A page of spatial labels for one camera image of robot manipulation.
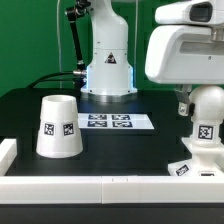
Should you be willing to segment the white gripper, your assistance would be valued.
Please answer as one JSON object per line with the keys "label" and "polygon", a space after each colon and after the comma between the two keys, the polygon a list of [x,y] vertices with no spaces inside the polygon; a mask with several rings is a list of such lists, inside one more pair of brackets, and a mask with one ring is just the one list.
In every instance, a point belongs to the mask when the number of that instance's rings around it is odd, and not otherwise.
{"label": "white gripper", "polygon": [[177,84],[178,113],[192,116],[189,84],[224,84],[224,42],[212,41],[207,27],[159,26],[149,39],[145,73],[153,82]]}

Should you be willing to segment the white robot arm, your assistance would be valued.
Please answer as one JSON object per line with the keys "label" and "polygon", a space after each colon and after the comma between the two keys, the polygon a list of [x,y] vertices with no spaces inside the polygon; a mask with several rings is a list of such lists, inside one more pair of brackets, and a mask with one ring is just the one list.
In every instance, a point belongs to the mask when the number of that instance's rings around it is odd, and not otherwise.
{"label": "white robot arm", "polygon": [[[117,100],[133,94],[133,69],[127,60],[128,25],[111,0],[90,0],[93,58],[87,66],[85,95]],[[224,0],[183,0],[156,9],[145,74],[156,83],[176,84],[179,113],[190,112],[192,84],[224,84]]]}

